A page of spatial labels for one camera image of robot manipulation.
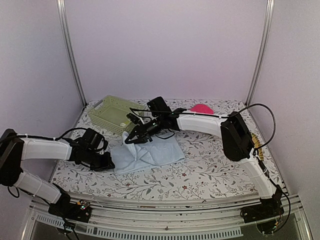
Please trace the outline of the green crocodile pattern towel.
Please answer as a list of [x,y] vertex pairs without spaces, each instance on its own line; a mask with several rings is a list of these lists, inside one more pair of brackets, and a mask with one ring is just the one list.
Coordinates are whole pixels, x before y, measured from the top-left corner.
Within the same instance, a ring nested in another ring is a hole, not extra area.
[[127,127],[130,123],[131,123],[130,121],[121,122],[121,123],[119,124],[119,126],[122,127],[122,128],[125,128],[125,127]]

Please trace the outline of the light blue towel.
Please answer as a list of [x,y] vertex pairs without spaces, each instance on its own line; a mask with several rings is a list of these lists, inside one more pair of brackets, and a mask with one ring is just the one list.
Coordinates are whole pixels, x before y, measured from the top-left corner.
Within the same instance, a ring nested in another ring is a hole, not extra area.
[[115,175],[124,175],[174,164],[185,159],[173,133],[160,132],[141,144],[123,142],[110,150]]

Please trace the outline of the green plastic basket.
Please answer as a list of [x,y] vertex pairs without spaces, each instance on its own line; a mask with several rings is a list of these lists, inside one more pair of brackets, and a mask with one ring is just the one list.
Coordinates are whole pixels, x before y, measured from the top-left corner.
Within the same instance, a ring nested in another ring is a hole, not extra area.
[[[121,136],[123,132],[131,132],[135,127],[134,123],[127,118],[127,114],[132,113],[130,108],[145,109],[137,102],[107,95],[88,110],[88,115],[93,124]],[[126,121],[130,121],[130,124],[127,127],[120,127],[120,123]]]

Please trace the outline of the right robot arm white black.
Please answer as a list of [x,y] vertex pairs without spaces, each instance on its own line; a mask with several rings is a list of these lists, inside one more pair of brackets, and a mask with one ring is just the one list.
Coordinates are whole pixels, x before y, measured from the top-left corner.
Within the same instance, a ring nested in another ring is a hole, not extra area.
[[135,125],[125,139],[126,144],[145,144],[152,141],[152,136],[162,130],[194,131],[214,135],[222,139],[224,155],[232,162],[238,163],[255,185],[261,205],[258,213],[262,218],[269,218],[278,210],[278,203],[283,192],[278,184],[270,178],[266,165],[259,157],[256,147],[240,111],[227,115],[215,115],[197,112],[193,108],[171,110],[164,99],[159,96],[147,103],[150,120],[143,122],[137,115],[137,108],[131,108],[127,118]]

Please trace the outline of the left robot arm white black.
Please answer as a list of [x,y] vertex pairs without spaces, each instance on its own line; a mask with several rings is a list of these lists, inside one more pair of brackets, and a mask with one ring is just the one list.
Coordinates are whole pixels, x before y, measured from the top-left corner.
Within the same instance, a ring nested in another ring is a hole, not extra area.
[[0,138],[0,184],[44,199],[54,205],[63,217],[70,217],[75,211],[70,195],[62,188],[23,170],[21,163],[24,160],[63,160],[94,172],[114,169],[105,137],[91,128],[83,131],[82,136],[71,139],[64,135],[19,135],[11,128],[6,129]]

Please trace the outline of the pink towel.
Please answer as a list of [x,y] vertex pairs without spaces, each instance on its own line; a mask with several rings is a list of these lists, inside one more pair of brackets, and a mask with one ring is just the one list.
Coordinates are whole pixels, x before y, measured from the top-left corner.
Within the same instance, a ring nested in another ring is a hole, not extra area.
[[205,104],[196,104],[190,109],[191,112],[213,115],[214,110]]

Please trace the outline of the yellow woven bamboo tray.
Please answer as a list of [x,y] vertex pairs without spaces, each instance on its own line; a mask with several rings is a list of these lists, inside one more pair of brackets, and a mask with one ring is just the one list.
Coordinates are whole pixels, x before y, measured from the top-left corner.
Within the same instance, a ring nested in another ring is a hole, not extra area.
[[258,159],[263,162],[264,161],[264,153],[261,148],[262,144],[256,134],[254,134],[253,132],[251,132],[250,134],[251,134],[253,145],[254,145],[251,155],[254,157],[258,157]]

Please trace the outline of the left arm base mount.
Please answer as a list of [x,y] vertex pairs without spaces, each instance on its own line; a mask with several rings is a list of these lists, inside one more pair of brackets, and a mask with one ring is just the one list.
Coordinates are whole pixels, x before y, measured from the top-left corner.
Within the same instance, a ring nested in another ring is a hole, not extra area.
[[64,198],[59,199],[56,203],[51,203],[49,205],[48,213],[66,220],[88,223],[91,217],[92,208],[90,207],[89,201],[81,199],[72,203],[69,198]]

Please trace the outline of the aluminium front rail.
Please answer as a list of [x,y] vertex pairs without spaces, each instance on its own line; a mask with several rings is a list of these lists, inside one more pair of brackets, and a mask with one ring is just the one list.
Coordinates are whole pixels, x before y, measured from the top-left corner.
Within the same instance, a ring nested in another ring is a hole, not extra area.
[[311,240],[297,195],[282,198],[284,215],[276,233],[267,234],[275,218],[245,222],[241,209],[259,204],[256,194],[196,200],[130,200],[85,196],[88,222],[74,229],[33,199],[22,232],[24,240]]

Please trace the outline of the left aluminium frame post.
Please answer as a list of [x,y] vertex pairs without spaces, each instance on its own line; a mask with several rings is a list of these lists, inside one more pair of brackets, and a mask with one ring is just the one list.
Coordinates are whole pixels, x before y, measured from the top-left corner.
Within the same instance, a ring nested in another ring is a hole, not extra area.
[[56,3],[57,3],[57,10],[58,10],[58,16],[59,16],[59,21],[61,25],[62,35],[65,43],[65,48],[66,48],[67,57],[70,64],[75,88],[79,95],[81,104],[85,107],[87,105],[87,100],[85,97],[83,85],[81,83],[79,71],[77,68],[76,58],[75,58],[75,54],[72,46],[65,1],[57,0]]

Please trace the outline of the aluminium frame post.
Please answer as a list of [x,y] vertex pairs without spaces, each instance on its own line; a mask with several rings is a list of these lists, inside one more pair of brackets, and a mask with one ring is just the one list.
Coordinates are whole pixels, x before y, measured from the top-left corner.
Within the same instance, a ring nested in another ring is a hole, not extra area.
[[257,55],[251,83],[250,83],[248,94],[245,100],[246,105],[250,105],[253,102],[255,91],[258,85],[261,69],[263,66],[264,56],[265,56],[265,52],[268,44],[268,39],[271,31],[274,7],[275,7],[274,0],[266,1],[266,9],[264,14],[261,41],[258,49],[258,55]]
[[77,68],[76,58],[75,58],[75,54],[72,46],[65,1],[57,0],[56,3],[57,3],[57,10],[58,10],[58,16],[59,16],[59,21],[61,25],[62,35],[65,43],[65,48],[66,48],[67,57],[70,64],[75,88],[79,95],[81,104],[85,107],[87,105],[87,100],[85,97],[83,85],[81,83],[79,71]]

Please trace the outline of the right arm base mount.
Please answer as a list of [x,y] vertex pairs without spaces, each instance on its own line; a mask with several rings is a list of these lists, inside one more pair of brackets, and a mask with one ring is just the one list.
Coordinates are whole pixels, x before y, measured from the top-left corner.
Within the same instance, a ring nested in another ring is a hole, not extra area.
[[258,231],[263,235],[272,235],[280,226],[280,221],[285,213],[280,200],[260,199],[260,204],[243,207],[240,210],[240,216],[245,223],[267,220],[256,225]]

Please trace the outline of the right aluminium frame post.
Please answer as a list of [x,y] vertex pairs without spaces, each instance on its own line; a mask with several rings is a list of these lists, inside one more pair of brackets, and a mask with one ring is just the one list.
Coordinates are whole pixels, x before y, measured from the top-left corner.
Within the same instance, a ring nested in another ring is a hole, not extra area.
[[265,56],[265,52],[268,44],[268,39],[271,31],[274,7],[275,7],[274,0],[266,1],[266,9],[264,14],[261,41],[258,49],[258,55],[257,55],[251,83],[250,83],[248,94],[245,100],[246,105],[250,105],[253,102],[255,91],[258,85],[261,69],[263,66],[264,56]]

